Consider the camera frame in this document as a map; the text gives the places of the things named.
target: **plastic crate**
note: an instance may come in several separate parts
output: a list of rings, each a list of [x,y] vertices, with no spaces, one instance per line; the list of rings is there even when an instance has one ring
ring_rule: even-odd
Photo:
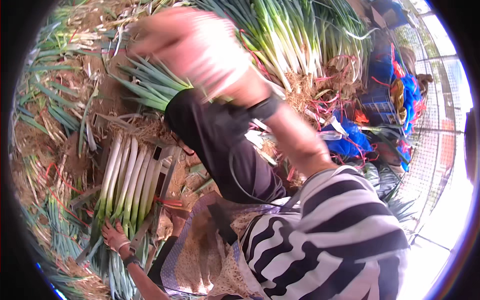
[[[359,96],[360,102],[365,107],[370,125],[400,124],[395,106],[390,99],[390,87],[372,79],[373,76],[378,81],[390,85],[392,74],[385,74],[383,71],[385,68],[379,68],[379,66],[386,65],[386,63],[377,61],[374,57],[375,55],[372,54],[368,69],[367,93]]]

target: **black wristband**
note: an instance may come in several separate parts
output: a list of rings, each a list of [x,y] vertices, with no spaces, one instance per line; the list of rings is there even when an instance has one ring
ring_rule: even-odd
[[[129,257],[125,258],[125,260],[123,261],[123,265],[125,266],[125,268],[127,268],[127,266],[131,263],[136,264],[143,270],[142,265],[140,264],[140,260],[135,254],[130,255]]]
[[[280,97],[272,91],[267,99],[248,108],[247,112],[250,118],[264,121],[276,112],[279,100]]]

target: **metal fence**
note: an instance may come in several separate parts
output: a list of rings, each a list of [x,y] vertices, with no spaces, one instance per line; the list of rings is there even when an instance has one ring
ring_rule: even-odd
[[[465,117],[460,110],[459,78],[461,63],[456,55],[445,55],[434,41],[422,15],[409,0],[404,7],[418,18],[417,29],[410,25],[394,30],[401,46],[412,49],[417,58],[417,74],[431,74],[426,111],[417,121],[412,138],[420,143],[413,150],[410,172],[403,178],[399,197],[415,200],[410,221],[403,223],[409,233],[415,233],[432,213],[444,189],[451,184],[451,174],[457,154],[463,149]]]

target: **black sleeve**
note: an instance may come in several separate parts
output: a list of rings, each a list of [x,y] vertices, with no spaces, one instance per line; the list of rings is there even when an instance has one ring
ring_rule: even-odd
[[[167,255],[172,250],[173,245],[177,241],[178,237],[170,236],[165,244],[163,244],[162,249],[160,249],[160,253],[156,257],[156,260],[153,262],[150,271],[148,272],[148,277],[157,285],[162,286],[162,278],[160,277],[160,271],[162,270],[163,262],[167,258]]]

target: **striped shirt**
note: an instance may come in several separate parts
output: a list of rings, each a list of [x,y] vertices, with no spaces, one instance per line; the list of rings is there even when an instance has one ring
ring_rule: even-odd
[[[241,238],[246,262],[273,300],[394,300],[409,244],[372,185],[342,166],[310,177],[301,213],[257,216]]]

